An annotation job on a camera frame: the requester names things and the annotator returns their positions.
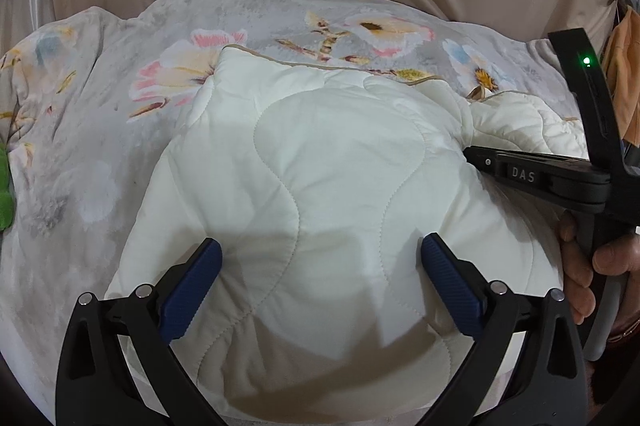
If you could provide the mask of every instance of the orange cloth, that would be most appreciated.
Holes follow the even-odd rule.
[[[611,34],[602,67],[620,136],[640,146],[640,15],[632,8]]]

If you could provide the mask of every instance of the human hand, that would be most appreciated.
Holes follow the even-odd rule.
[[[629,272],[625,297],[612,329],[612,334],[622,332],[640,318],[640,235],[626,235],[598,248],[591,265],[575,240],[577,230],[574,217],[565,212],[558,222],[557,231],[564,270],[564,294],[571,304],[574,321],[581,324],[595,308],[595,297],[589,289],[594,270],[606,276]]]

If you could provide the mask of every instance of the das logo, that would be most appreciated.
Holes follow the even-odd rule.
[[[527,170],[526,168],[510,165],[509,177],[519,182],[535,183],[536,172],[533,170]]]

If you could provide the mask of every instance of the blue gripper pad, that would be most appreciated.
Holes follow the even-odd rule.
[[[458,330],[478,341],[482,335],[484,305],[456,268],[459,260],[436,233],[424,238],[420,257]]]
[[[158,331],[162,341],[168,345],[187,332],[204,297],[222,268],[222,248],[214,240],[200,246],[202,249],[175,285],[164,305],[159,310]]]

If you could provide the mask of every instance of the bracelet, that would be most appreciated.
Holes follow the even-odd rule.
[[[640,318],[638,318],[638,320],[633,322],[631,326],[624,332],[621,332],[620,334],[616,334],[615,336],[610,337],[607,340],[607,343],[618,343],[620,340],[623,340],[624,338],[628,338],[631,334],[633,334],[636,331],[636,329],[638,329],[638,326],[640,326]]]

